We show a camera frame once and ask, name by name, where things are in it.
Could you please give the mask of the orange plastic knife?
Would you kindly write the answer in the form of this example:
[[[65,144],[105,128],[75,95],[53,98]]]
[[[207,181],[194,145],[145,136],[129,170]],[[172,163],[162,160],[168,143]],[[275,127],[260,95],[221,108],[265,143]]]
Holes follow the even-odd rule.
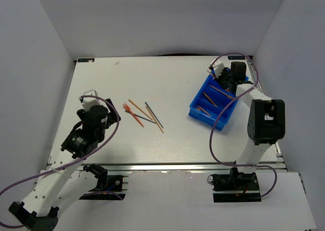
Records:
[[[214,105],[215,107],[218,107],[218,105],[205,93],[203,92],[203,95],[207,98],[207,100]]]

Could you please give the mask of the orange spoon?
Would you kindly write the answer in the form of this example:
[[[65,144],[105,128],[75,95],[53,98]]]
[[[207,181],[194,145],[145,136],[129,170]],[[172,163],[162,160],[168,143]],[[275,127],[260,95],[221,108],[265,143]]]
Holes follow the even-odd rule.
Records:
[[[201,106],[197,105],[197,109],[199,109],[200,111],[204,112],[206,115],[208,115],[209,117],[211,117],[211,115]]]

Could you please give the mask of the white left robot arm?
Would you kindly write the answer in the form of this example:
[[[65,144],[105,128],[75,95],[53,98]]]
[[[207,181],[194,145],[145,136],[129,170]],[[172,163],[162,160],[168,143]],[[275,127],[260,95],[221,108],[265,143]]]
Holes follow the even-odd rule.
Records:
[[[51,169],[37,177],[39,182],[28,196],[9,207],[9,212],[28,230],[54,230],[59,216],[87,192],[107,191],[108,171],[95,163],[85,166],[68,188],[64,185],[87,155],[108,142],[105,131],[118,124],[120,116],[111,104],[84,106],[77,115],[80,121],[62,143]]]

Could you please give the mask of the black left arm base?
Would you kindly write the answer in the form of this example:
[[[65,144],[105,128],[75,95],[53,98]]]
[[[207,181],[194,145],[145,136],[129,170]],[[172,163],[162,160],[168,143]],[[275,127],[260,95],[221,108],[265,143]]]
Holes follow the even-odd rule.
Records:
[[[83,167],[84,172],[90,172],[96,179],[95,188],[83,194],[80,200],[122,201],[125,198],[126,176],[109,174],[108,170],[98,164]]]

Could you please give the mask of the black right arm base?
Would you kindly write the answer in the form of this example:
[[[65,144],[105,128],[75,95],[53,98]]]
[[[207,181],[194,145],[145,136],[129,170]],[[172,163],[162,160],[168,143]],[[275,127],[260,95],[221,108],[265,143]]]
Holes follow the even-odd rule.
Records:
[[[229,174],[211,174],[207,182],[213,186],[215,203],[261,202],[256,173],[245,174],[231,168]]]

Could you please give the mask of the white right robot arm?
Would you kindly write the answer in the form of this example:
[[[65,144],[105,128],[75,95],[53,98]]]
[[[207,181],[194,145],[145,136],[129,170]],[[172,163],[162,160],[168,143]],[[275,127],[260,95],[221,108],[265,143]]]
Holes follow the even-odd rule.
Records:
[[[248,183],[246,174],[254,173],[264,153],[283,139],[285,103],[266,96],[254,87],[253,82],[246,80],[245,62],[233,61],[230,68],[218,62],[213,70],[220,87],[230,91],[250,108],[247,123],[249,139],[241,156],[235,161],[238,172],[229,177],[230,186],[240,190]]]

